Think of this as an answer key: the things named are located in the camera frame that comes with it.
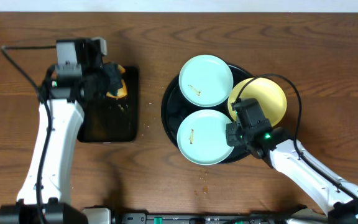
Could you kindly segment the green and yellow sponge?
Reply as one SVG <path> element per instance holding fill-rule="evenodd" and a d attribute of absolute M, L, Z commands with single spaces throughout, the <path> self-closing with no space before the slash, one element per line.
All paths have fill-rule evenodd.
<path fill-rule="evenodd" d="M 118 63 L 105 63 L 104 72 L 108 76 L 107 97 L 120 99 L 127 96 L 127 87 L 122 75 L 126 72 L 125 68 Z"/>

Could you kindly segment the yellow plate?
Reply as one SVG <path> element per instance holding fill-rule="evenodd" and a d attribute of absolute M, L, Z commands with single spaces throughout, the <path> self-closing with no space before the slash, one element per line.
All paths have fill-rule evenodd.
<path fill-rule="evenodd" d="M 258 78 L 248 84 L 240 95 L 240 99 L 255 98 L 270 121 L 276 126 L 284 117 L 287 110 L 287 98 L 282 88 L 267 78 Z"/>

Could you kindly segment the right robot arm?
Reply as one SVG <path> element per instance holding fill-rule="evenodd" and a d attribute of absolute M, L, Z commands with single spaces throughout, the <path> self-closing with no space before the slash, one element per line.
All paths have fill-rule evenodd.
<path fill-rule="evenodd" d="M 358 185 L 343 179 L 313 157 L 284 128 L 267 121 L 226 125 L 229 146 L 245 146 L 269 167 L 284 174 L 306 192 L 327 215 L 329 223 L 358 222 Z"/>

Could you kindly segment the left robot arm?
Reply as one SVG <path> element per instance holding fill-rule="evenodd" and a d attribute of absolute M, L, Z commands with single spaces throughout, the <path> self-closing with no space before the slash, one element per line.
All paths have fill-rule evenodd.
<path fill-rule="evenodd" d="M 101 37 L 56 41 L 57 63 L 36 85 L 8 54 L 2 54 L 35 88 L 39 129 L 29 171 L 14 205 L 0 208 L 0 223 L 113 223 L 106 207 L 77 210 L 71 206 L 70 176 L 74 148 L 85 119 L 85 106 L 114 96 L 123 87 L 124 69 L 104 63 L 106 41 Z"/>

